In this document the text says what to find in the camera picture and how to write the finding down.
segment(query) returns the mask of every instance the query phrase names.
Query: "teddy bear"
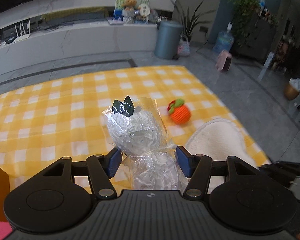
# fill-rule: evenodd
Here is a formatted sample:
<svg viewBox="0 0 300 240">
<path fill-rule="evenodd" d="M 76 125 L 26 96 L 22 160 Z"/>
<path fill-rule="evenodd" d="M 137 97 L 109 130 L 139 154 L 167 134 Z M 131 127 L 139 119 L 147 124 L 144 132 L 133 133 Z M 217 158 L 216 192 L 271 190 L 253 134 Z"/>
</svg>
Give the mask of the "teddy bear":
<svg viewBox="0 0 300 240">
<path fill-rule="evenodd" d="M 122 4 L 123 8 L 133 8 L 136 6 L 137 0 L 124 0 L 124 3 Z"/>
</svg>

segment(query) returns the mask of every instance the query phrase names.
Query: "gingham tablecloth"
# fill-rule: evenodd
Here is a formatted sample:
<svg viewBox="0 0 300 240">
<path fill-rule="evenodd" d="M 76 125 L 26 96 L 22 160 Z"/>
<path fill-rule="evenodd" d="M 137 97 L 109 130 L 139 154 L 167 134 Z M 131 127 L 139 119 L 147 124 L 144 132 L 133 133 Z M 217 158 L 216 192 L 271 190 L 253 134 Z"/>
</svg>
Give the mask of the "gingham tablecloth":
<svg viewBox="0 0 300 240">
<path fill-rule="evenodd" d="M 267 157 L 224 104 L 183 66 L 151 66 L 83 74 L 20 88 L 0 95 L 0 167 L 10 176 L 14 189 L 55 160 L 70 156 L 83 161 L 107 154 L 102 131 L 102 111 L 115 99 L 156 99 L 163 122 L 174 143 L 185 145 L 205 122 L 227 118 L 244 136 L 247 153 L 257 165 Z M 167 105 L 183 98 L 192 117 L 176 125 Z M 116 190 L 129 188 L 115 181 Z M 87 188 L 87 178 L 76 183 Z"/>
</svg>

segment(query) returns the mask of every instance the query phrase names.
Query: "stuffed toy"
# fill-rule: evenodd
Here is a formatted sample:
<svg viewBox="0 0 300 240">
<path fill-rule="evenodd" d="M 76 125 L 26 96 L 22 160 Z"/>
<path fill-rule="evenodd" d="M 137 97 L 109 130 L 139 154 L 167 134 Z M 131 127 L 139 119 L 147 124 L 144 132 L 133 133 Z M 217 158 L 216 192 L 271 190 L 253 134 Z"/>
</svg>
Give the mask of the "stuffed toy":
<svg viewBox="0 0 300 240">
<path fill-rule="evenodd" d="M 183 99 L 176 99 L 172 101 L 168 106 L 168 113 L 171 119 L 176 124 L 183 124 L 190 120 L 191 113 L 188 107 L 185 105 Z"/>
<path fill-rule="evenodd" d="M 122 4 L 123 8 L 133 8 L 136 6 L 137 0 L 124 0 L 124 3 Z"/>
</svg>

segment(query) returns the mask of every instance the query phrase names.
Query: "metal screw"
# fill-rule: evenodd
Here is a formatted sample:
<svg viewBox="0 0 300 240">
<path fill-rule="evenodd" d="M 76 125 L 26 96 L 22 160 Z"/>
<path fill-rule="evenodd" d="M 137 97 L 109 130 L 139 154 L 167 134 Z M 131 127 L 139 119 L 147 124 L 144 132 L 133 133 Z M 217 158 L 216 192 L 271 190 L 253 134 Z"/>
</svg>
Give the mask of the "metal screw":
<svg viewBox="0 0 300 240">
<path fill-rule="evenodd" d="M 99 190 L 99 195 L 103 197 L 110 197 L 114 194 L 114 191 L 110 188 L 103 188 Z"/>
<path fill-rule="evenodd" d="M 199 197 L 202 192 L 201 190 L 199 189 L 196 189 L 196 188 L 191 188 L 191 189 L 188 189 L 186 194 L 189 196 L 189 197 Z"/>
</svg>

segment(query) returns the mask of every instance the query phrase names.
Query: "crocheted orange fruit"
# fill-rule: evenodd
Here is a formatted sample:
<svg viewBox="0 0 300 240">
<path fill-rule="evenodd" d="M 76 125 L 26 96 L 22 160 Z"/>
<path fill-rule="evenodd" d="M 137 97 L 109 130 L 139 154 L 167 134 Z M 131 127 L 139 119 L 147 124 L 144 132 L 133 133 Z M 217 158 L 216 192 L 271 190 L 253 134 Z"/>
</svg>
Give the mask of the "crocheted orange fruit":
<svg viewBox="0 0 300 240">
<path fill-rule="evenodd" d="M 168 112 L 176 124 L 186 123 L 191 117 L 190 110 L 185 106 L 185 101 L 182 99 L 172 101 L 168 106 Z"/>
</svg>

